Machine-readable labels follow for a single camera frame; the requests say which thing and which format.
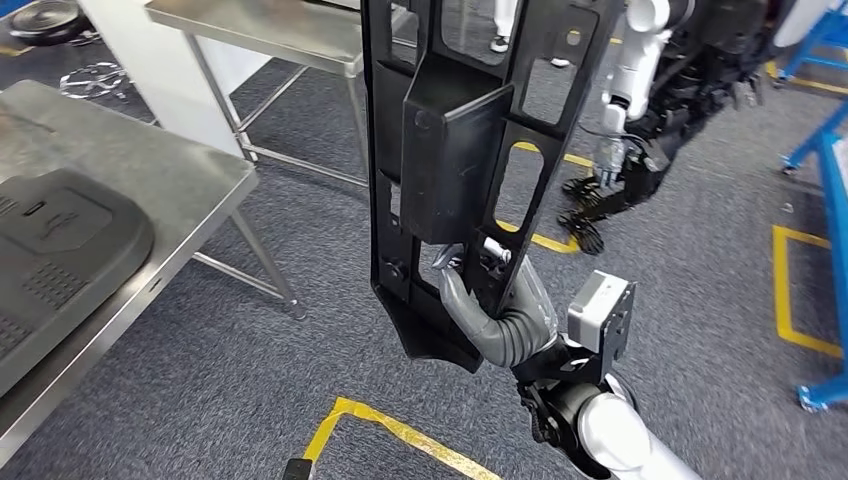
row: blue caster wheel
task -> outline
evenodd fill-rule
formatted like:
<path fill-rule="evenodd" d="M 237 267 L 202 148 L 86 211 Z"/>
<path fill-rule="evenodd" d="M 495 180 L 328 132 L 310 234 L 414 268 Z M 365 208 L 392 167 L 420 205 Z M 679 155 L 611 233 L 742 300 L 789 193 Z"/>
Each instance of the blue caster wheel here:
<path fill-rule="evenodd" d="M 786 175 L 787 177 L 795 175 L 795 173 L 798 171 L 798 167 L 789 165 L 789 157 L 786 155 L 782 155 L 780 159 L 783 160 L 783 168 L 780 169 L 780 172 Z"/>
<path fill-rule="evenodd" d="M 810 398 L 810 389 L 807 387 L 798 387 L 798 401 L 801 402 L 801 408 L 810 413 L 827 410 L 826 403 L 814 402 L 813 399 Z"/>
<path fill-rule="evenodd" d="M 786 76 L 786 73 L 783 71 L 783 69 L 778 70 L 777 78 L 775 78 L 772 82 L 772 86 L 774 86 L 775 90 L 780 90 L 781 88 L 785 87 L 787 83 L 789 83 L 789 80 L 791 80 L 791 78 L 792 77 Z"/>

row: yellow floor tape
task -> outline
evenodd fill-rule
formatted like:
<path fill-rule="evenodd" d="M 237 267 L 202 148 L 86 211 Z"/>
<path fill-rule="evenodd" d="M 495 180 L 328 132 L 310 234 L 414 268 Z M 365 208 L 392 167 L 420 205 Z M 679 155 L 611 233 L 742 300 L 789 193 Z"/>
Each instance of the yellow floor tape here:
<path fill-rule="evenodd" d="M 501 228 L 503 228 L 507 232 L 517 232 L 518 231 L 518 227 L 516 227 L 515 225 L 503 222 L 501 220 L 498 220 L 497 222 L 498 222 L 498 226 L 500 226 Z M 532 240 L 533 240 L 533 243 L 540 245 L 542 247 L 545 247 L 548 250 L 553 250 L 557 253 L 575 253 L 575 252 L 578 252 L 580 250 L 580 247 L 577 246 L 577 240 L 573 236 L 569 237 L 567 244 L 557 242 L 556 240 L 548 238 L 548 237 L 543 237 L 542 235 L 539 235 L 538 233 L 533 234 Z"/>
<path fill-rule="evenodd" d="M 830 242 L 824 238 L 780 225 L 772 226 L 772 236 L 774 242 L 774 314 L 777 323 L 777 335 L 787 342 L 834 357 L 842 357 L 842 348 L 839 345 L 811 337 L 792 328 L 792 307 L 789 292 L 789 240 L 797 240 L 822 248 L 830 248 Z"/>
<path fill-rule="evenodd" d="M 766 72 L 768 72 L 769 76 L 775 80 L 777 80 L 777 65 L 774 61 L 766 63 Z M 821 83 L 814 82 L 812 80 L 804 80 L 802 78 L 792 77 L 789 79 L 790 85 L 798 85 L 801 87 L 811 87 L 818 88 L 819 90 L 825 90 L 827 92 L 839 93 L 839 94 L 848 94 L 848 88 L 839 87 L 837 85 L 831 85 L 829 83 Z"/>
<path fill-rule="evenodd" d="M 356 418 L 368 420 L 369 422 L 379 423 L 403 442 L 421 450 L 469 478 L 473 478 L 474 480 L 501 480 L 501 477 L 487 470 L 474 460 L 449 449 L 409 425 L 380 413 L 364 403 L 355 402 L 343 397 L 336 398 L 333 409 L 321 421 L 318 430 L 312 437 L 312 441 L 309 442 L 309 446 L 306 447 L 306 451 L 303 453 L 303 458 L 312 460 L 312 462 L 318 460 L 321 452 L 324 451 L 324 447 L 327 446 L 327 441 L 336 428 L 339 418 L 345 414 L 353 415 Z"/>
<path fill-rule="evenodd" d="M 26 52 L 32 50 L 35 47 L 26 47 L 22 50 L 15 50 L 14 48 L 4 47 L 0 45 L 0 55 L 6 55 L 8 57 L 17 57 L 25 54 Z"/>
<path fill-rule="evenodd" d="M 517 148 L 522 150 L 527 150 L 528 152 L 538 152 L 539 149 L 536 148 L 536 145 L 527 142 L 518 142 L 514 145 Z M 581 167 L 592 168 L 592 161 L 588 158 L 579 157 L 577 155 L 572 155 L 570 153 L 566 153 L 563 160 L 566 162 L 571 162 L 575 165 L 580 165 Z"/>

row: mounting hole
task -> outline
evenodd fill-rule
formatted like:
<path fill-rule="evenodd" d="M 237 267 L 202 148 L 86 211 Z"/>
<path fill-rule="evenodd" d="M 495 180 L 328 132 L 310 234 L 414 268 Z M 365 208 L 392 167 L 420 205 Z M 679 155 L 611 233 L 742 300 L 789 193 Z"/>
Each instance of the mounting hole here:
<path fill-rule="evenodd" d="M 569 30 L 568 35 L 565 36 L 565 42 L 572 47 L 576 46 L 580 43 L 580 30 Z"/>
<path fill-rule="evenodd" d="M 430 129 L 430 120 L 427 118 L 427 114 L 424 113 L 424 110 L 415 112 L 415 126 L 421 130 Z"/>
<path fill-rule="evenodd" d="M 45 203 L 44 203 L 44 202 L 38 202 L 38 203 L 36 203 L 35 205 L 33 205 L 33 206 L 29 207 L 29 210 L 27 210 L 26 212 L 24 212 L 24 216 L 25 216 L 25 217 L 32 216 L 35 212 L 37 212 L 37 211 L 41 210 L 41 209 L 44 207 L 44 205 L 45 205 Z"/>

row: black plastic frame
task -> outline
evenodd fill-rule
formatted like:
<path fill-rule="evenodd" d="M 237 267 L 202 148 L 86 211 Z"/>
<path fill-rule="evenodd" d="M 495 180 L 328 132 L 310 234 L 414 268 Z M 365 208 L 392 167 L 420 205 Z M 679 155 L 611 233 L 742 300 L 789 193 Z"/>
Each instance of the black plastic frame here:
<path fill-rule="evenodd" d="M 438 291 L 418 274 L 421 242 L 465 245 L 463 278 L 493 316 L 503 307 L 539 220 L 539 205 L 566 152 L 624 0 L 519 1 L 504 60 L 489 65 L 442 40 L 441 0 L 396 0 L 418 15 L 416 67 L 392 56 L 391 0 L 363 0 L 368 88 L 371 283 L 407 354 L 475 371 L 479 352 L 451 320 Z M 569 45 L 566 35 L 580 32 Z M 556 124 L 521 107 L 536 58 L 578 68 Z M 544 166 L 516 232 L 493 216 L 511 147 L 535 145 Z M 401 217 L 391 213 L 391 184 L 401 188 Z M 497 272 L 483 241 L 511 250 Z"/>

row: blue metal stand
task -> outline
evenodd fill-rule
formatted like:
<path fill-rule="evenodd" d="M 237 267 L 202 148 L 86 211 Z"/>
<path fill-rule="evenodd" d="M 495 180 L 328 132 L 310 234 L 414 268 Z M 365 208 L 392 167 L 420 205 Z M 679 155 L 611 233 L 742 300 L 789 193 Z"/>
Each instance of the blue metal stand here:
<path fill-rule="evenodd" d="M 848 62 L 832 60 L 813 54 L 816 47 L 829 46 L 837 48 L 848 47 L 848 17 L 842 14 L 848 6 L 848 0 L 843 0 L 839 8 L 829 10 L 824 17 L 801 43 L 798 52 L 789 60 L 786 67 L 777 72 L 780 80 L 787 80 L 795 76 L 798 67 L 804 62 L 827 65 L 829 67 L 848 70 Z"/>
<path fill-rule="evenodd" d="M 827 230 L 832 246 L 836 317 L 843 351 L 848 351 L 848 193 L 833 147 L 840 140 L 834 131 L 846 116 L 848 101 L 843 102 L 836 112 L 789 156 L 784 170 L 797 169 L 804 158 L 813 151 L 819 156 Z M 844 358 L 842 369 L 842 374 L 823 384 L 798 387 L 801 406 L 808 411 L 818 411 L 827 409 L 828 404 L 848 400 L 848 361 Z"/>
<path fill-rule="evenodd" d="M 0 0 L 0 17 L 5 17 L 29 2 L 30 0 Z"/>

